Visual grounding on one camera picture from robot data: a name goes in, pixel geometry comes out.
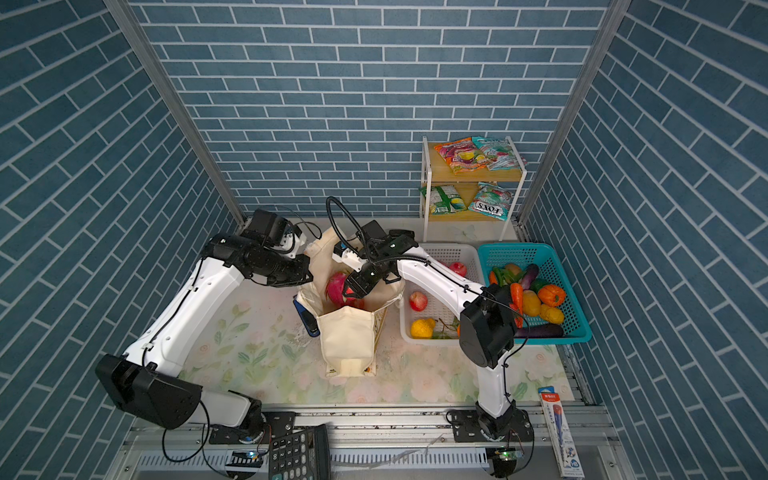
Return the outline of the pink dragon fruit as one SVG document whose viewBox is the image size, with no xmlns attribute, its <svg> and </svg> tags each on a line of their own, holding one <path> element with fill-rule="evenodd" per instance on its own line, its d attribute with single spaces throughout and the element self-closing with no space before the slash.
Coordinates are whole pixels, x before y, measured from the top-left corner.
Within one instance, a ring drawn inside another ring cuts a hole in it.
<svg viewBox="0 0 768 480">
<path fill-rule="evenodd" d="M 336 307 L 343 307 L 347 305 L 347 298 L 345 297 L 345 281 L 347 274 L 344 272 L 336 272 L 332 274 L 326 284 L 326 296 L 328 300 Z"/>
</svg>

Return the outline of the red apple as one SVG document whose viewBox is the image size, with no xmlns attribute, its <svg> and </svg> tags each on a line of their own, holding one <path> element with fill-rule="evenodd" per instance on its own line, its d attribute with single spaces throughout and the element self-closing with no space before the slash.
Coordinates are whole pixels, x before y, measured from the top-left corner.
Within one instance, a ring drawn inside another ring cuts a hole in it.
<svg viewBox="0 0 768 480">
<path fill-rule="evenodd" d="M 409 297 L 409 305 L 414 312 L 422 312 L 428 306 L 428 297 L 421 291 L 414 291 Z"/>
</svg>

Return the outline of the cream floral tote bag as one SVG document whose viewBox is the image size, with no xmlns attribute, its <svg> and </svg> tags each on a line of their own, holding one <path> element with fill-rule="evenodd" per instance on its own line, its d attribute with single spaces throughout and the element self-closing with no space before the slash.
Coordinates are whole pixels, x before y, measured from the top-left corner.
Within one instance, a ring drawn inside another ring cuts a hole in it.
<svg viewBox="0 0 768 480">
<path fill-rule="evenodd" d="M 334 274 L 352 271 L 332 259 L 338 242 L 339 237 L 329 228 L 319 240 L 305 248 L 313 280 L 298 287 L 297 300 L 317 320 L 326 376 L 374 377 L 377 373 L 376 350 L 385 316 L 388 308 L 402 299 L 405 282 L 386 284 L 380 281 L 362 299 L 360 308 L 336 306 L 326 293 L 327 284 Z"/>
</svg>

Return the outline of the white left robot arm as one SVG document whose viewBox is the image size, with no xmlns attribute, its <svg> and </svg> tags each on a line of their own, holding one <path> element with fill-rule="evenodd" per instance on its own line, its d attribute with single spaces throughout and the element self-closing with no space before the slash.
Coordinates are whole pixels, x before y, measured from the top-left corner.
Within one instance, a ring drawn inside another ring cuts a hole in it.
<svg viewBox="0 0 768 480">
<path fill-rule="evenodd" d="M 273 288 L 312 281 L 301 250 L 304 234 L 284 234 L 278 246 L 263 237 L 219 234 L 202 249 L 191 277 L 159 318 L 119 355 L 103 356 L 95 374 L 115 406 L 168 430 L 185 423 L 221 426 L 254 440 L 265 428 L 260 401 L 207 389 L 179 374 L 219 307 L 246 280 Z"/>
</svg>

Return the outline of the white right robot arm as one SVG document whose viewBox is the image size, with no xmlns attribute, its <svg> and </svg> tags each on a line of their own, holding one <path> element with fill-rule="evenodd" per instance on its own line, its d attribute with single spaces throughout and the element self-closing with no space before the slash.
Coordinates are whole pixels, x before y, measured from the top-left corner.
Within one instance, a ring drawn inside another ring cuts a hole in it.
<svg viewBox="0 0 768 480">
<path fill-rule="evenodd" d="M 459 345 L 478 368 L 479 411 L 500 419 L 513 406 L 507 390 L 506 359 L 512 354 L 516 320 L 522 315 L 512 308 L 510 291 L 497 285 L 484 286 L 433 259 L 406 230 L 384 231 L 371 221 L 359 226 L 356 248 L 342 239 L 333 249 L 332 259 L 353 269 L 343 293 L 363 298 L 381 282 L 405 280 L 431 294 L 460 322 Z"/>
</svg>

